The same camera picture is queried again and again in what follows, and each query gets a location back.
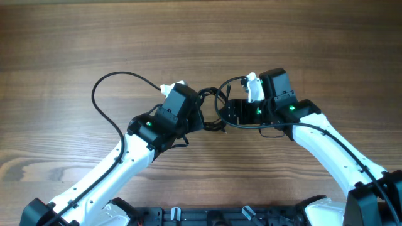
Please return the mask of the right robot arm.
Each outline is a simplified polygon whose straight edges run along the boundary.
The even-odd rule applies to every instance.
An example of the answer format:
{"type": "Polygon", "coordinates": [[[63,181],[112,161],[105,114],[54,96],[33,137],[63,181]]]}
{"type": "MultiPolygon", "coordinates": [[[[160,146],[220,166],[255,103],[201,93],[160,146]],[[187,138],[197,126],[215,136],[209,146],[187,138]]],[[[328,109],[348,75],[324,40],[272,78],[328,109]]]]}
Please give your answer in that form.
{"type": "Polygon", "coordinates": [[[298,100],[288,74],[275,68],[238,78],[246,99],[216,113],[227,125],[273,127],[309,151],[342,189],[346,201],[316,196],[302,207],[306,225],[401,225],[401,171],[388,172],[360,153],[308,99],[298,100]]]}

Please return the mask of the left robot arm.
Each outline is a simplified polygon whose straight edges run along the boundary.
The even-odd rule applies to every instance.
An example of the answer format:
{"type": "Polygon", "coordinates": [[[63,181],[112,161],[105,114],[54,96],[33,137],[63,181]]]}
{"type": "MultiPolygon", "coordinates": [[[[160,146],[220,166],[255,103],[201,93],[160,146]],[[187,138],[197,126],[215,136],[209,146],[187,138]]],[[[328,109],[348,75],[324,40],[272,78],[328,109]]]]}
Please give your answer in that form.
{"type": "Polygon", "coordinates": [[[154,115],[134,117],[127,132],[95,168],[49,203],[38,198],[23,210],[20,225],[90,225],[109,200],[177,139],[203,129],[199,94],[182,83],[162,85],[154,115]]]}

